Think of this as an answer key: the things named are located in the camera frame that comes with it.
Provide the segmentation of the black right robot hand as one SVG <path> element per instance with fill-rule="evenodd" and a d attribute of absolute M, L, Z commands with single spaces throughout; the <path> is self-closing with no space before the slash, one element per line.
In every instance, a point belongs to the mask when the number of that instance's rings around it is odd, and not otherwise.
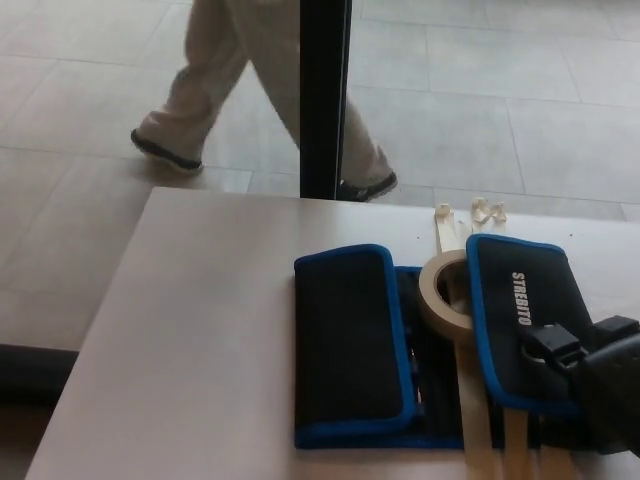
<path fill-rule="evenodd" d="M 591 326 L 595 349 L 558 323 L 519 334 L 522 351 L 568 383 L 590 427 L 610 446 L 639 454 L 639 322 L 614 315 Z"/>

